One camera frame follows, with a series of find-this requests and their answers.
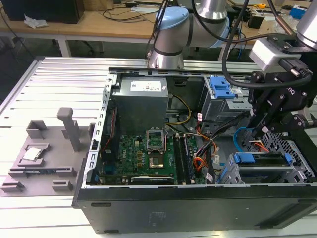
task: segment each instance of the yellow wire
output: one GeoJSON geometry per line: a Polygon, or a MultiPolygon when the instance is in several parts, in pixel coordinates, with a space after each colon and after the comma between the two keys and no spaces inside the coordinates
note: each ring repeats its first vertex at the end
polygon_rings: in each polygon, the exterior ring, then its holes
{"type": "Polygon", "coordinates": [[[188,118],[184,121],[180,121],[180,122],[170,122],[170,123],[166,123],[166,125],[182,125],[187,123],[190,120],[190,117],[192,116],[192,112],[190,111],[189,106],[187,105],[187,103],[185,103],[185,101],[183,99],[181,99],[180,97],[178,97],[177,95],[173,94],[173,97],[178,98],[188,109],[188,118]]]}

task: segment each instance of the blue cable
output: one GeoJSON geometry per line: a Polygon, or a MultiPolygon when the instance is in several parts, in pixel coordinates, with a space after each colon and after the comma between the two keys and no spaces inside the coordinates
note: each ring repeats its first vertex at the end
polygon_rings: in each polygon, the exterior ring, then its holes
{"type": "Polygon", "coordinates": [[[237,148],[237,150],[239,152],[243,152],[243,150],[240,148],[240,146],[238,145],[238,142],[237,142],[237,134],[239,131],[241,131],[242,129],[246,129],[246,130],[252,130],[252,128],[246,128],[245,126],[243,127],[240,127],[236,130],[236,132],[233,134],[233,144],[234,146],[237,148]]]}

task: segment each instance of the blue plastic latch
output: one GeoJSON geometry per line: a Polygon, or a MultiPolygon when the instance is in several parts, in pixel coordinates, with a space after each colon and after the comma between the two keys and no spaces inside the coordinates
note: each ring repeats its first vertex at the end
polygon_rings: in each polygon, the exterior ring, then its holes
{"type": "Polygon", "coordinates": [[[285,158],[289,165],[293,163],[293,157],[291,156],[291,154],[285,153],[285,158]]]}
{"type": "Polygon", "coordinates": [[[237,154],[233,155],[233,159],[234,159],[234,162],[236,163],[239,163],[241,161],[240,157],[237,154]]]}
{"type": "Polygon", "coordinates": [[[228,171],[228,168],[225,167],[225,168],[223,169],[222,173],[219,175],[218,180],[217,180],[217,183],[219,183],[219,182],[222,180],[223,176],[225,175],[225,173],[226,173],[227,171],[228,171]]]}
{"type": "Polygon", "coordinates": [[[251,154],[251,153],[241,152],[241,153],[236,153],[234,156],[239,157],[239,162],[241,162],[241,163],[254,163],[255,162],[253,154],[251,154]]]}
{"type": "Polygon", "coordinates": [[[210,77],[210,87],[213,89],[215,98],[235,98],[235,95],[230,90],[230,84],[227,83],[224,77],[210,77]]]}

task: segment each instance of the white paper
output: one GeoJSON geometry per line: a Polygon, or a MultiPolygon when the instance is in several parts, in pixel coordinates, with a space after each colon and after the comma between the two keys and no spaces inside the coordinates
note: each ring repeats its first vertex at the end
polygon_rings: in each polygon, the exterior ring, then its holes
{"type": "Polygon", "coordinates": [[[202,113],[197,113],[197,120],[203,121],[203,114],[202,113]]]}
{"type": "Polygon", "coordinates": [[[27,24],[29,27],[32,27],[33,29],[35,29],[36,27],[49,26],[45,20],[35,20],[31,17],[28,17],[27,15],[24,15],[24,17],[24,23],[27,24]]]}
{"type": "Polygon", "coordinates": [[[215,156],[214,156],[214,163],[215,163],[216,165],[220,165],[220,156],[219,156],[219,155],[215,155],[215,156]]]}
{"type": "Polygon", "coordinates": [[[213,181],[213,177],[209,173],[206,174],[206,179],[208,179],[208,181],[211,183],[213,181]]]}
{"type": "Polygon", "coordinates": [[[161,92],[160,81],[132,81],[131,92],[161,92]]]}

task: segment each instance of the gray plastic post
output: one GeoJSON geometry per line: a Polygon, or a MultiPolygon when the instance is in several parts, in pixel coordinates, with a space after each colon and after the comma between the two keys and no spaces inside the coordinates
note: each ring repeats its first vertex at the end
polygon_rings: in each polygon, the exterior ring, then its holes
{"type": "Polygon", "coordinates": [[[43,139],[41,133],[42,130],[47,130],[47,127],[42,120],[32,120],[26,128],[26,132],[31,139],[43,139]]]}
{"type": "Polygon", "coordinates": [[[79,151],[80,140],[79,140],[77,128],[74,126],[72,115],[73,115],[72,108],[60,108],[57,113],[57,118],[63,122],[74,151],[79,151]]]}

